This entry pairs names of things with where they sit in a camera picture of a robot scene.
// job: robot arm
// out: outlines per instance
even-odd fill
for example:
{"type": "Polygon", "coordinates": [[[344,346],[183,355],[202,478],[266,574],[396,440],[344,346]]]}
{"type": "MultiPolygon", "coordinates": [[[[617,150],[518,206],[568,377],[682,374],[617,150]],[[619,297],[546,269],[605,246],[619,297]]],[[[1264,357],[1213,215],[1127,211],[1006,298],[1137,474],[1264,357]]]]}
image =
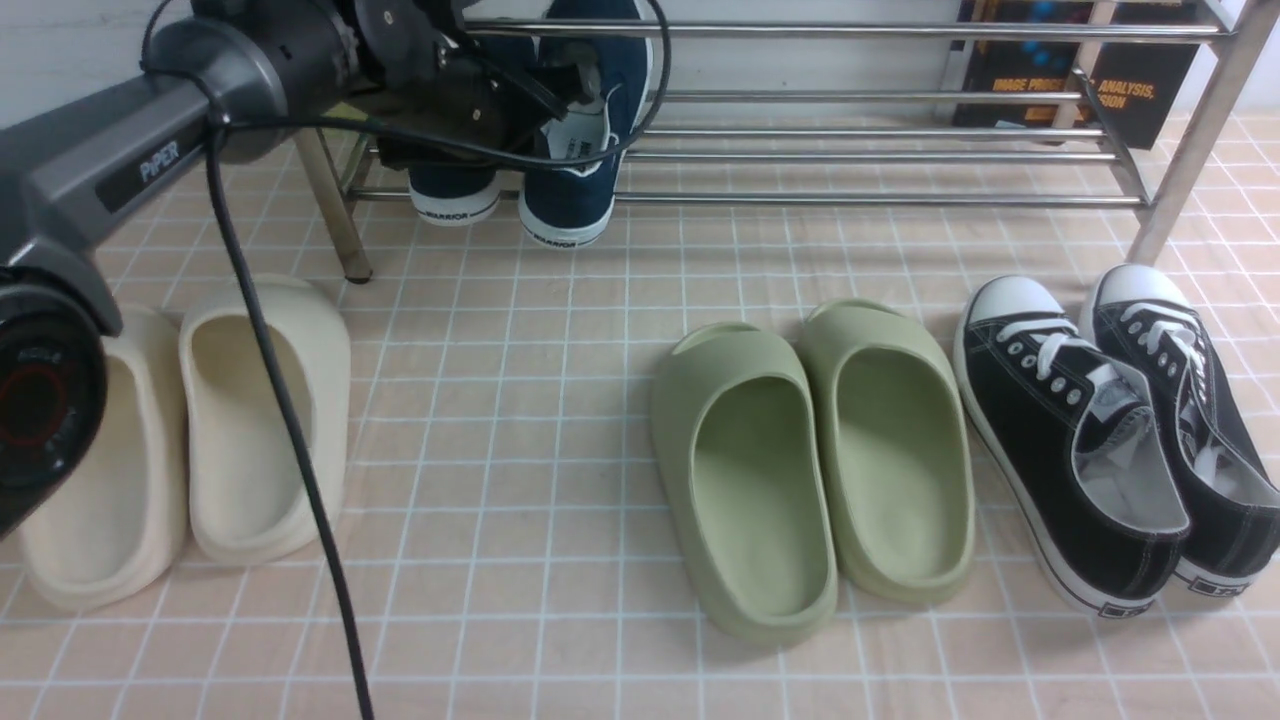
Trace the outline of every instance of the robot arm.
{"type": "MultiPolygon", "coordinates": [[[[0,537],[101,421],[100,338],[122,320],[92,251],[205,156],[212,114],[305,118],[348,101],[497,150],[564,115],[576,72],[488,58],[465,32],[474,3],[192,0],[193,17],[155,33],[141,77],[0,131],[0,537]]],[[[287,137],[237,132],[220,158],[250,163],[287,137]]]]}

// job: tile floor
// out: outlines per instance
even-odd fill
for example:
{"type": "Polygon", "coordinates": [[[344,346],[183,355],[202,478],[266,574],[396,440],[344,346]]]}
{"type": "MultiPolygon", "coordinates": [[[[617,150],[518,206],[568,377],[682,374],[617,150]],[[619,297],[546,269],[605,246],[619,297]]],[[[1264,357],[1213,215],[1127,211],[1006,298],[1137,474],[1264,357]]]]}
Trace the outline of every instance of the tile floor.
{"type": "MultiPolygon", "coordinates": [[[[1277,128],[1276,115],[1233,120],[1160,260],[1201,304],[1275,475],[1277,128]]],[[[1144,164],[1158,170],[1170,142],[1144,164]]],[[[1114,191],[1105,173],[1023,167],[635,165],[623,182],[673,181],[1114,191]]],[[[224,282],[201,183],[187,178],[101,250],[122,301],[177,316],[224,282]]],[[[1000,273],[1078,304],[1121,259],[1130,215],[668,208],[620,213],[598,246],[564,254],[522,241],[509,206],[429,231],[406,205],[369,205],[378,277],[357,287],[291,149],[230,170],[229,186],[253,266],[321,286],[356,341],[339,536],[383,720],[1245,720],[1280,707],[1280,570],[1239,600],[1171,587],[1135,620],[1076,615],[982,448],[978,561],[947,603],[845,587],[817,637],[760,652],[704,621],[681,566],[645,402],[654,363],[686,331],[748,319],[794,334],[810,307],[860,295],[947,341],[968,293],[1000,273]]],[[[247,571],[192,548],[141,594],[69,616],[22,580],[5,542],[0,717],[349,720],[330,592],[315,547],[247,571]]]]}

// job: metal shoe rack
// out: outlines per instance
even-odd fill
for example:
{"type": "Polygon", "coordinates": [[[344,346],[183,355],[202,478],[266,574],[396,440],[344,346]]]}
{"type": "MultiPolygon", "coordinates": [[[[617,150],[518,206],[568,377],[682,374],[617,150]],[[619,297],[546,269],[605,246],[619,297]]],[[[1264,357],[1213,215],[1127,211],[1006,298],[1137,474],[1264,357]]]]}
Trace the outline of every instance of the metal shoe rack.
{"type": "MultiPolygon", "coordinates": [[[[1169,233],[1181,214],[1201,169],[1222,132],[1245,81],[1280,17],[1280,0],[1245,0],[1238,18],[1217,0],[1184,0],[1197,5],[1197,19],[1180,26],[1112,26],[1111,15],[1117,3],[1096,3],[1089,24],[1023,24],[1023,23],[946,23],[946,24],[865,24],[865,23],[735,23],[678,22],[672,23],[672,37],[678,42],[690,38],[739,38],[750,41],[776,38],[812,40],[988,40],[988,41],[1055,41],[1079,42],[1075,68],[1062,92],[952,92],[952,91],[879,91],[879,92],[737,92],[737,91],[671,91],[667,102],[719,104],[1018,104],[1057,105],[1053,127],[1042,129],[987,128],[691,128],[655,127],[650,137],[666,140],[700,138],[721,141],[745,140],[854,140],[881,142],[937,141],[1064,141],[1097,145],[1097,151],[1073,150],[920,150],[920,151],[815,151],[805,154],[650,151],[627,154],[628,163],[707,163],[707,164],[1106,164],[1115,176],[1116,195],[1007,195],[1007,193],[897,193],[897,192],[776,192],[776,193],[689,193],[689,192],[623,192],[618,201],[632,205],[723,205],[723,206],[837,206],[837,208],[1047,208],[1128,210],[1139,220],[1138,234],[1130,246],[1129,260],[1155,263],[1169,233]],[[1088,82],[1089,72],[1105,42],[1202,44],[1216,55],[1212,77],[1192,114],[1190,122],[1174,152],[1164,179],[1155,190],[1142,178],[1129,150],[1117,140],[1107,113],[1088,82]],[[1073,128],[1080,106],[1088,106],[1100,118],[1098,128],[1073,128]]],[[[490,36],[586,37],[618,35],[658,37],[658,27],[649,22],[548,22],[548,20],[475,20],[470,29],[490,36]]],[[[406,201],[403,187],[369,187],[366,179],[376,149],[370,137],[361,137],[339,172],[324,136],[305,131],[297,136],[297,147],[311,182],[334,247],[351,282],[367,282],[372,268],[365,256],[352,211],[361,201],[406,201]]]]}

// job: slipper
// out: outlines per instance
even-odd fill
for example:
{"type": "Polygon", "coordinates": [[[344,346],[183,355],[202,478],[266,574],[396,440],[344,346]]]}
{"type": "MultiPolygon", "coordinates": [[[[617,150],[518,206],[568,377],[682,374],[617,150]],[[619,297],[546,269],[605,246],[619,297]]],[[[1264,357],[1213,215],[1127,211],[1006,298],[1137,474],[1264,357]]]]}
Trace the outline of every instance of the slipper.
{"type": "Polygon", "coordinates": [[[178,329],[122,309],[105,338],[102,425],[79,466],[18,528],[27,579],[64,610],[102,607],[151,584],[187,541],[187,406],[178,329]]]}
{"type": "Polygon", "coordinates": [[[685,565],[713,623],[790,644],[836,609],[809,383],[781,337],[694,332],[653,386],[652,432],[685,565]]]}
{"type": "Polygon", "coordinates": [[[888,307],[842,300],[814,310],[796,350],[813,382],[841,569],[890,600],[951,597],[973,560],[974,492],[942,348],[888,307]]]}
{"type": "MultiPolygon", "coordinates": [[[[347,468],[351,337],[333,304],[306,282],[253,282],[333,523],[347,468]]],[[[253,565],[315,539],[302,474],[237,284],[191,309],[178,348],[191,413],[191,525],[201,550],[216,562],[253,565]]]]}

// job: black cable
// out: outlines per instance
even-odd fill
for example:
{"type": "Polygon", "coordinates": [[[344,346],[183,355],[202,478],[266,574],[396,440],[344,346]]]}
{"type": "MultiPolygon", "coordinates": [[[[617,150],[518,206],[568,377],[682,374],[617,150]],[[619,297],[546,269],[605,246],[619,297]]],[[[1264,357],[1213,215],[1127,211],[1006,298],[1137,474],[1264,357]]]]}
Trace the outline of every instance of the black cable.
{"type": "Polygon", "coordinates": [[[671,24],[667,20],[667,15],[658,4],[658,0],[645,0],[650,8],[653,8],[654,15],[658,22],[659,35],[663,44],[663,64],[662,72],[658,81],[658,88],[654,95],[654,101],[649,108],[648,114],[636,124],[631,135],[618,145],[609,147],[605,151],[589,155],[586,158],[579,158],[576,160],[548,160],[540,158],[530,158],[524,155],[516,155],[511,152],[503,152],[500,150],[490,150],[479,145],[472,145],[468,142],[449,140],[447,137],[416,133],[408,131],[399,131],[392,127],[383,126],[381,123],[374,122],[358,122],[358,120],[339,120],[335,118],[306,118],[306,119],[247,119],[247,120],[233,120],[225,113],[221,111],[221,104],[218,97],[210,91],[210,88],[201,81],[201,78],[191,77],[186,73],[166,72],[163,69],[156,69],[151,65],[151,37],[155,35],[156,26],[160,22],[160,15],[169,6],[173,0],[161,0],[160,5],[152,12],[151,18],[147,20],[146,31],[142,36],[142,53],[140,59],[140,65],[145,73],[159,73],[159,74],[178,74],[179,77],[186,77],[196,82],[196,85],[204,91],[210,101],[210,124],[214,131],[214,136],[206,147],[206,174],[209,181],[209,199],[214,209],[214,217],[218,222],[218,228],[223,236],[223,243],[227,247],[227,256],[230,260],[232,269],[236,273],[236,281],[239,284],[241,295],[244,299],[244,307],[248,313],[250,325],[253,329],[253,337],[257,341],[259,351],[262,355],[262,364],[266,368],[268,378],[271,383],[271,391],[275,395],[275,401],[280,407],[280,415],[284,420],[284,425],[289,433],[289,442],[293,445],[293,454],[298,462],[298,470],[302,475],[302,484],[307,493],[307,501],[311,506],[311,514],[315,518],[316,530],[320,537],[320,546],[324,550],[325,562],[329,566],[329,575],[333,578],[334,594],[338,598],[338,611],[342,616],[343,633],[347,639],[347,653],[351,660],[351,674],[352,680],[356,685],[356,702],[360,707],[361,720],[374,720],[374,703],[372,697],[369,692],[369,678],[365,671],[365,659],[360,647],[360,632],[356,626],[356,612],[351,602],[351,591],[347,587],[347,577],[343,571],[342,557],[338,553],[338,543],[333,536],[333,528],[329,525],[329,519],[324,509],[324,500],[320,496],[320,486],[316,479],[315,465],[311,461],[311,454],[307,450],[306,436],[302,432],[302,423],[298,419],[297,410],[293,406],[293,400],[289,396],[289,388],[284,382],[284,374],[280,370],[280,363],[275,354],[275,345],[271,342],[270,331],[266,324],[266,318],[262,314],[262,306],[259,302],[257,290],[253,287],[253,278],[248,269],[248,263],[244,260],[244,252],[239,246],[239,240],[236,234],[236,227],[232,223],[230,208],[227,202],[227,191],[223,187],[221,178],[221,163],[219,154],[223,146],[227,143],[227,138],[230,133],[242,129],[270,129],[270,128],[330,128],[330,129],[346,129],[352,132],[365,132],[372,135],[380,135],[393,140],[401,140],[404,142],[429,145],[434,147],[468,152],[480,158],[488,158],[494,161],[500,161],[506,165],[518,167],[524,169],[566,169],[566,168],[580,168],[584,165],[591,165],[595,163],[603,163],[617,155],[625,152],[628,147],[635,145],[640,137],[649,129],[654,119],[658,117],[662,109],[663,101],[667,97],[667,87],[671,82],[671,24]]]}
{"type": "Polygon", "coordinates": [[[271,380],[271,391],[275,393],[275,401],[280,406],[284,427],[289,430],[293,455],[297,457],[298,469],[302,471],[302,484],[307,491],[311,514],[315,515],[316,529],[320,534],[320,547],[324,548],[324,556],[329,565],[333,589],[338,596],[338,614],[342,615],[342,628],[347,635],[347,653],[351,656],[351,674],[356,682],[356,702],[360,706],[360,716],[362,720],[374,720],[374,701],[369,694],[369,678],[365,674],[365,659],[360,650],[356,611],[351,603],[351,591],[347,588],[347,575],[342,569],[338,543],[334,541],[333,528],[329,527],[324,501],[320,497],[320,483],[316,480],[315,465],[311,462],[311,454],[307,451],[307,439],[302,433],[302,423],[298,420],[298,413],[293,407],[293,400],[289,397],[289,387],[284,382],[284,373],[280,372],[280,361],[275,355],[275,345],[271,342],[266,318],[262,315],[262,305],[257,300],[257,290],[253,287],[248,263],[244,260],[244,252],[241,250],[239,240],[236,236],[236,225],[232,224],[230,208],[227,204],[227,191],[223,187],[221,163],[218,159],[218,154],[221,151],[225,141],[227,129],[223,127],[215,128],[205,161],[209,177],[209,200],[214,206],[214,218],[218,220],[218,229],[223,233],[223,245],[227,246],[227,256],[230,259],[232,269],[236,272],[236,281],[239,283],[241,295],[244,296],[248,322],[253,328],[253,337],[257,340],[257,347],[262,354],[262,364],[266,366],[266,375],[271,380]]]}

